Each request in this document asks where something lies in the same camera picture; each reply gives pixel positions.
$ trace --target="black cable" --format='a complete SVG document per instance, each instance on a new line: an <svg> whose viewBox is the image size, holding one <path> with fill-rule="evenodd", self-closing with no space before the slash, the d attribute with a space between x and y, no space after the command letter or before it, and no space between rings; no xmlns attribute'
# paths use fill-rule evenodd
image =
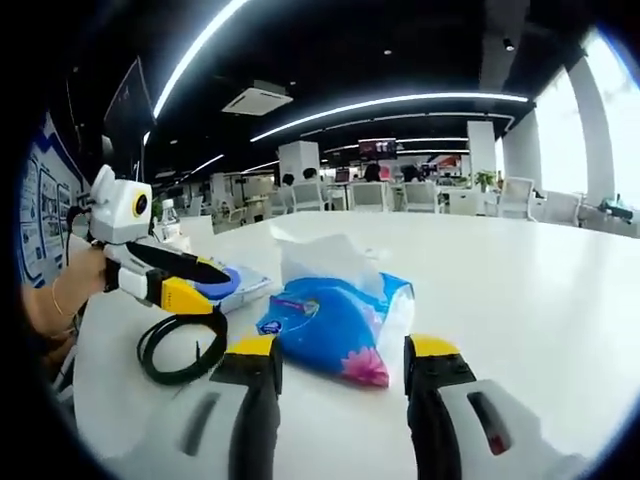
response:
<svg viewBox="0 0 640 480"><path fill-rule="evenodd" d="M184 325L204 325L216 334L213 343L204 353L196 343L195 361L186 368L173 372L161 372L153 363L156 347L169 333ZM227 350L227 317L217 308L207 315L172 315L147 330L136 346L138 361L147 376L161 385L181 385L205 375L215 367Z"/></svg>

